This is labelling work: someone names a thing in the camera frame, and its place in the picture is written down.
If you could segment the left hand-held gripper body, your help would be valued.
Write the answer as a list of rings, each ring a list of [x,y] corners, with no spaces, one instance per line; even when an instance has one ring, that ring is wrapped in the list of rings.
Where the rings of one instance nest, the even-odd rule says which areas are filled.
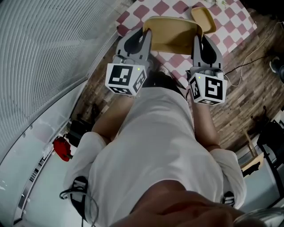
[[[105,86],[116,94],[137,96],[153,66],[153,61],[150,59],[139,63],[115,55],[113,62],[107,65]]]

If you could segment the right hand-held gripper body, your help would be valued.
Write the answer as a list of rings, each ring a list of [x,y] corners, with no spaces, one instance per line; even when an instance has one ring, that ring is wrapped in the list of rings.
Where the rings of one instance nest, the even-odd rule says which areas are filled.
[[[218,67],[191,67],[186,71],[195,103],[217,105],[225,102],[227,81]]]

